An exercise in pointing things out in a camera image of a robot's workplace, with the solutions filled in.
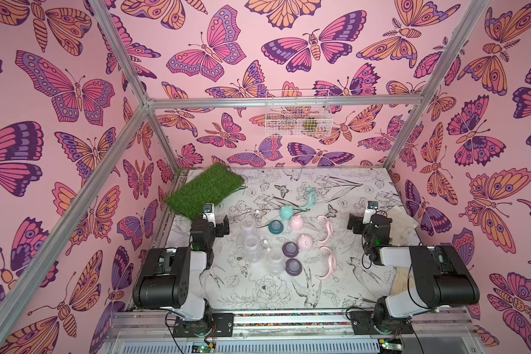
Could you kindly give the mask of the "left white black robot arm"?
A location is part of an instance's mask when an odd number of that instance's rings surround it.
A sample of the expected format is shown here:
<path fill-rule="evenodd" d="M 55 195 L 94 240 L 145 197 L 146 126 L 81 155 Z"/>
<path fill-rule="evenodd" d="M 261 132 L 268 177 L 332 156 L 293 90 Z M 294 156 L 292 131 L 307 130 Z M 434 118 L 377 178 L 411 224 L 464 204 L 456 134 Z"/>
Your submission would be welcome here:
<path fill-rule="evenodd" d="M 211 325 L 208 301 L 194 284 L 213 264 L 215 240 L 229 233 L 227 217 L 217 224 L 204 215 L 192 222 L 187 246 L 151 249 L 134 285 L 134 305 L 143 310 L 169 311 L 187 324 Z"/>

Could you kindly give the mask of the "clear baby bottle body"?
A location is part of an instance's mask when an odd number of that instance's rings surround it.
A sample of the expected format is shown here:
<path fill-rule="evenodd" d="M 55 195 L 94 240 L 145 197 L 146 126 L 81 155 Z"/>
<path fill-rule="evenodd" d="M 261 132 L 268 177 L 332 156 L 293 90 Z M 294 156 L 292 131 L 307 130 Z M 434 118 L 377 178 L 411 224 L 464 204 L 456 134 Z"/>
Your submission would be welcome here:
<path fill-rule="evenodd" d="M 256 235 L 257 225 L 255 223 L 255 219 L 247 215 L 245 216 L 241 222 L 240 222 L 240 232 L 243 237 L 247 237 L 250 235 Z"/>

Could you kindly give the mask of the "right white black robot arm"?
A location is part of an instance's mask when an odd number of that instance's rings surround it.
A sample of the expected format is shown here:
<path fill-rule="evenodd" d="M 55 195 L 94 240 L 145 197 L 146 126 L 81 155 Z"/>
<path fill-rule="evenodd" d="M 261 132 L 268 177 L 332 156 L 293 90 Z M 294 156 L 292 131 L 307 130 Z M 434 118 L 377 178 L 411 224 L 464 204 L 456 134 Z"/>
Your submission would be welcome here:
<path fill-rule="evenodd" d="M 442 306 L 452 308 L 479 303 L 479 287 L 457 250 L 445 246 L 394 246 L 389 243 L 392 218 L 373 214 L 368 223 L 349 215 L 347 229 L 363 239 L 364 254 L 376 266 L 406 268 L 407 289 L 382 296 L 371 315 L 373 326 L 386 333 L 412 317 Z"/>

